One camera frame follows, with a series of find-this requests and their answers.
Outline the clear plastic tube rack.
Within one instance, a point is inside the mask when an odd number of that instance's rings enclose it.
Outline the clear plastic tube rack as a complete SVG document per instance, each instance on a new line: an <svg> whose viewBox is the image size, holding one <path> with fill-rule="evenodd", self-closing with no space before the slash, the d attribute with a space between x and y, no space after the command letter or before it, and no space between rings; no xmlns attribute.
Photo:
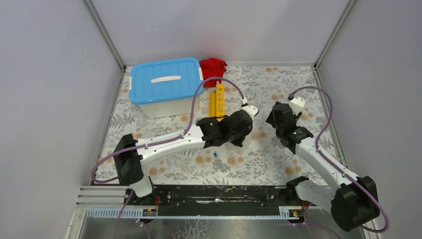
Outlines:
<svg viewBox="0 0 422 239"><path fill-rule="evenodd" d="M250 151L254 151L260 145L260 140L266 137L264 131L253 131L243 141L242 146L236 146L229 143L228 149L238 155L244 155Z"/></svg>

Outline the blue plastic bin lid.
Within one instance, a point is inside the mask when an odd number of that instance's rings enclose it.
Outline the blue plastic bin lid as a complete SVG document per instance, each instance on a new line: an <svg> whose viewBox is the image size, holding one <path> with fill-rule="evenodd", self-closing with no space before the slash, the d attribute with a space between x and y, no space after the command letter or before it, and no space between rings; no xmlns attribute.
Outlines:
<svg viewBox="0 0 422 239"><path fill-rule="evenodd" d="M203 81L199 61L193 57L135 65L130 72L129 98L145 105L200 95Z"/></svg>

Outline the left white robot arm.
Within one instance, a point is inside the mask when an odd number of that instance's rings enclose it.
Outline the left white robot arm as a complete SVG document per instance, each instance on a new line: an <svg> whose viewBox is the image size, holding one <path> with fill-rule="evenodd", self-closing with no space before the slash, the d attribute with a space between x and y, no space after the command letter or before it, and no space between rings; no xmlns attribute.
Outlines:
<svg viewBox="0 0 422 239"><path fill-rule="evenodd" d="M150 204L154 192L151 180L144 179L142 164L182 151L220 147L228 142L242 147L258 113L257 107L246 105L228 117L200 119L187 132L146 140L136 140L131 134L123 136L113 152L119 185L130 187L141 204Z"/></svg>

